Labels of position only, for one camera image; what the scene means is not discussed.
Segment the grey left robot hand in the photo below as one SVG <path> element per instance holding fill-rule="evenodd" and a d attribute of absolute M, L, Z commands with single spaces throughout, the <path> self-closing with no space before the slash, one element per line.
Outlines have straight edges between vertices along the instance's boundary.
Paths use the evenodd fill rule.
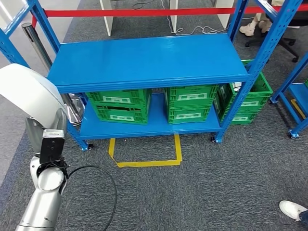
<path fill-rule="evenodd" d="M 60 137 L 65 138 L 67 128 L 67 116 L 63 109 L 57 109 L 51 120 L 51 125 L 46 128 L 32 116 L 26 119 L 26 130 L 29 142 L 35 154 L 40 153 L 45 130 L 55 130 Z"/>

